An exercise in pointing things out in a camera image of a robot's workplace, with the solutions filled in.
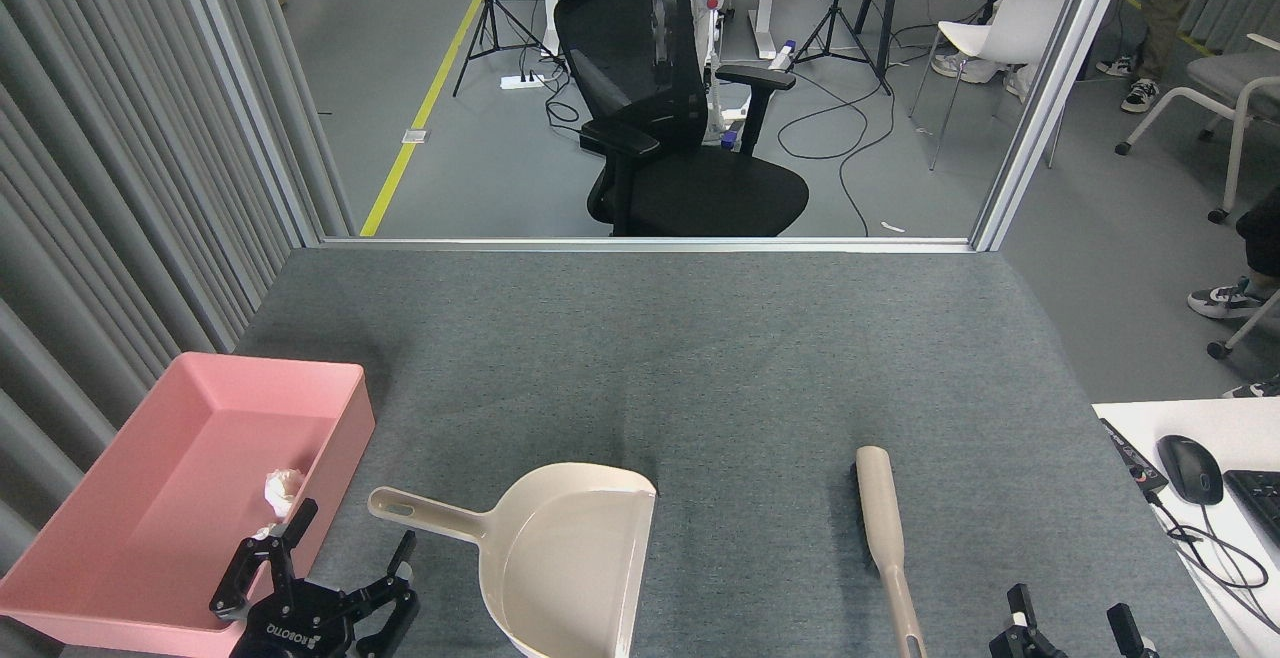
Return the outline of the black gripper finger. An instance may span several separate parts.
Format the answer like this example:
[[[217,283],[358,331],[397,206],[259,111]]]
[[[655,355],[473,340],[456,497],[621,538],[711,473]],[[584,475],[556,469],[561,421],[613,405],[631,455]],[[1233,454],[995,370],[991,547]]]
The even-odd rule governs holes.
[[[1001,632],[989,640],[991,657],[1065,657],[1047,636],[1038,630],[1032,608],[1030,593],[1025,584],[1009,589],[1010,620]]]
[[[1116,603],[1107,609],[1107,620],[1120,655],[1128,658],[1157,658],[1155,644],[1139,630],[1128,603]]]

